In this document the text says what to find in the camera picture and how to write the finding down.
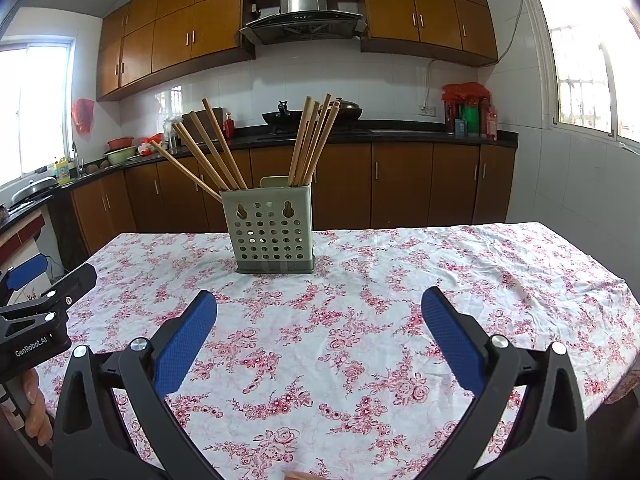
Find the floral tablecloth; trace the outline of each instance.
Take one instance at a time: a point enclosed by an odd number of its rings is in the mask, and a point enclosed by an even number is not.
[[[537,223],[314,234],[308,275],[234,272],[227,235],[124,234],[89,260],[94,290],[69,311],[75,344],[121,349],[178,316],[201,289],[218,320],[181,389],[176,417],[227,480],[412,478],[471,402],[420,314],[441,288],[487,333],[517,346],[569,349],[586,416],[614,391],[640,347],[640,306],[625,282]],[[55,409],[70,351],[41,365]],[[158,463],[126,395],[140,454]],[[482,462],[504,445],[514,390]]]

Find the black countertop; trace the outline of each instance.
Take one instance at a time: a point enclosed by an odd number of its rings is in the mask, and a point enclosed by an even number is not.
[[[287,146],[295,142],[295,134],[274,134],[271,126],[249,126],[247,128],[238,128],[236,135],[228,142],[231,150],[247,150],[250,148],[268,148],[270,146]],[[468,144],[471,146],[480,146],[482,144],[490,144],[492,146],[505,146],[508,148],[518,147],[518,134],[498,130],[498,139],[489,140],[482,137],[455,137],[445,132],[445,125],[442,123],[425,123],[411,121],[380,121],[380,120],[359,120],[356,127],[351,130],[335,131],[329,136],[330,144],[354,144],[366,142],[444,142],[449,144]],[[214,144],[218,146],[218,141],[214,140]],[[204,153],[209,153],[209,149],[204,143],[199,144]],[[185,146],[181,146],[169,152],[175,158],[183,158],[192,156],[191,152]],[[49,196],[40,197],[33,204],[20,209],[20,211],[11,214],[9,218],[0,224],[0,234],[14,225],[20,218],[28,213],[41,207],[50,200],[56,193],[62,190],[71,190],[75,187],[84,186],[98,178],[113,171],[125,170],[143,164],[152,162],[160,162],[164,157],[159,153],[153,153],[147,156],[141,156],[134,160],[129,160],[117,166],[110,166],[104,170],[96,171],[91,175],[74,178],[68,184],[53,188]]]

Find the wooden chopstick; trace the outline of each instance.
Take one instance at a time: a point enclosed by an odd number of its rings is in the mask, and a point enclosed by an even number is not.
[[[306,170],[309,168],[309,164],[311,164],[311,157],[314,154],[314,150],[316,149],[316,145],[318,144],[318,139],[320,138],[320,133],[322,131],[322,125],[326,120],[327,115],[329,114],[329,102],[331,101],[331,94],[327,94],[324,98],[324,104],[322,105],[322,114],[316,123],[316,127],[314,128],[313,137],[311,137],[311,142],[309,143],[309,149],[306,150],[306,159],[305,164],[302,167],[302,177],[301,181],[304,181],[306,176]]]
[[[311,144],[311,137],[313,137],[314,129],[318,124],[318,108],[320,103],[314,102],[314,108],[311,111],[311,117],[305,129],[305,135],[302,139],[302,147],[300,148],[300,156],[298,157],[298,163],[296,165],[296,177],[293,180],[294,186],[299,186],[305,179],[305,161],[309,151],[309,144]]]
[[[322,128],[322,134],[320,135],[320,139],[318,140],[318,145],[314,150],[314,154],[311,157],[311,163],[306,170],[304,180],[302,181],[303,186],[308,186],[309,184],[311,184],[311,178],[313,177],[316,166],[318,165],[320,155],[322,155],[322,150],[324,150],[324,145],[326,144],[327,137],[329,137],[329,133],[331,133],[331,129],[334,127],[335,118],[338,116],[339,111],[340,103],[334,103],[332,110],[329,112],[326,123],[324,124],[324,128]]]
[[[218,150],[216,149],[216,147],[213,145],[213,142],[211,142],[211,139],[209,138],[209,134],[204,129],[204,126],[202,126],[202,123],[200,122],[200,119],[198,118],[198,115],[196,114],[196,112],[194,112],[193,110],[189,112],[189,117],[193,121],[193,124],[195,124],[198,133],[200,134],[205,144],[207,145],[209,151],[211,152],[211,155],[213,156],[213,159],[216,161],[216,164],[220,167],[220,169],[222,170],[222,173],[225,174],[226,180],[229,182],[229,187],[231,189],[239,189],[238,184],[234,179],[234,176],[229,171],[229,168],[226,166],[225,161],[222,160],[222,157],[220,157],[220,154],[218,153]]]
[[[305,106],[302,108],[302,115],[300,116],[300,124],[298,125],[298,134],[296,135],[296,143],[293,147],[293,156],[291,157],[291,165],[289,166],[289,179],[287,181],[288,186],[293,186],[293,182],[296,176],[296,168],[298,166],[298,159],[300,157],[300,148],[302,147],[303,137],[305,136],[306,122],[309,119],[311,113],[311,103],[313,99],[311,96],[306,96]]]
[[[158,150],[158,152],[162,153],[162,155],[164,155],[164,158],[166,160],[168,160],[170,163],[172,163],[176,168],[178,168],[178,170],[180,170],[181,172],[183,172],[187,177],[189,177],[191,180],[193,180],[198,186],[200,186],[204,191],[206,191],[207,193],[209,193],[213,198],[215,198],[218,202],[220,202],[222,204],[222,197],[216,193],[215,191],[213,191],[209,186],[207,186],[207,184],[205,184],[203,181],[201,181],[197,176],[195,176],[193,173],[191,173],[191,171],[187,170],[187,168],[185,168],[176,158],[174,158],[167,150],[165,150],[162,146],[160,146],[160,144],[158,144],[157,142],[155,142],[154,140],[151,141],[151,145],[153,147],[155,147],[156,150]]]
[[[174,129],[179,133],[180,138],[184,140],[184,143],[187,145],[189,151],[193,154],[196,160],[202,165],[207,174],[211,177],[214,184],[218,186],[220,189],[228,190],[229,186],[226,185],[226,182],[222,180],[222,177],[216,171],[209,159],[202,153],[202,150],[198,147],[193,137],[187,131],[187,128],[184,127],[182,123],[174,123]]]
[[[240,169],[236,164],[236,160],[234,159],[234,156],[231,154],[229,145],[226,143],[225,136],[222,134],[222,130],[220,129],[220,125],[218,124],[218,120],[216,119],[216,116],[213,114],[213,110],[211,108],[211,104],[209,104],[209,100],[205,97],[202,100],[202,104],[204,105],[204,109],[207,113],[207,117],[211,122],[211,126],[213,126],[213,131],[216,133],[218,142],[220,143],[220,146],[222,146],[222,151],[225,152],[226,160],[228,160],[229,164],[231,165],[231,171],[234,172],[236,181],[238,182],[240,189],[247,189],[246,183],[244,182],[244,178],[242,177],[242,173],[240,173]]]

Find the range hood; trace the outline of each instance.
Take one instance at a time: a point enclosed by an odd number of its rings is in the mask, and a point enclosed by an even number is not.
[[[360,37],[367,24],[362,14],[328,10],[326,0],[280,0],[280,13],[240,29],[253,44]]]

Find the keyhole-shaped hole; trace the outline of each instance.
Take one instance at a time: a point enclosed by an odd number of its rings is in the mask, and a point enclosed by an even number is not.
[[[293,215],[295,215],[296,212],[293,211],[293,208],[291,207],[291,202],[289,202],[288,200],[284,203],[284,209],[282,210],[282,215],[286,218],[291,218]]]
[[[238,218],[241,218],[242,220],[247,217],[246,211],[244,210],[244,207],[241,203],[238,204],[238,210],[236,211],[236,214],[238,215]]]

